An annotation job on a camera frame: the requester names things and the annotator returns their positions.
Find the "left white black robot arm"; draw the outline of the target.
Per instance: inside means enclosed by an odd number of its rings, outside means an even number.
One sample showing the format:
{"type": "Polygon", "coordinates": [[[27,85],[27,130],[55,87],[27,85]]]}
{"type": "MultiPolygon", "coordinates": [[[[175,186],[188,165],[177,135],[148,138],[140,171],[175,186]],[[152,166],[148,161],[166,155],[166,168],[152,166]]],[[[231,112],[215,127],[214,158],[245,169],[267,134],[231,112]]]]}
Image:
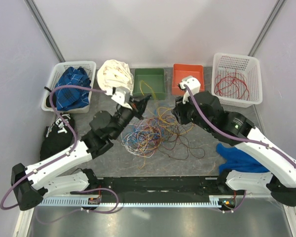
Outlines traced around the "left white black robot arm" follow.
{"type": "Polygon", "coordinates": [[[36,164],[13,166],[11,187],[17,207],[25,211],[39,205],[45,198],[62,192],[94,194],[98,181],[91,169],[77,176],[62,176],[65,171],[95,159],[113,147],[112,140],[118,138],[133,118],[143,119],[150,95],[141,99],[130,98],[130,107],[118,105],[111,115],[98,111],[90,121],[90,130],[68,148],[36,164]]]}

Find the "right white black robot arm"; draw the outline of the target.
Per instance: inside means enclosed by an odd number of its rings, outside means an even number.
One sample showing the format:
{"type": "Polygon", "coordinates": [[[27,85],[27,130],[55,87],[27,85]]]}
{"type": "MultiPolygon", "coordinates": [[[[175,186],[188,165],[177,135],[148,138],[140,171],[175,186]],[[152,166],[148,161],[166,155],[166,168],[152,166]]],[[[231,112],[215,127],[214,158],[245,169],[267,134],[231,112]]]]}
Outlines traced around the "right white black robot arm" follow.
{"type": "Polygon", "coordinates": [[[199,126],[266,168],[266,172],[223,168],[216,182],[219,193],[246,190],[270,194],[284,205],[296,206],[296,159],[267,139],[244,115],[224,110],[219,99],[208,91],[176,98],[172,114],[180,124],[199,126]]]}

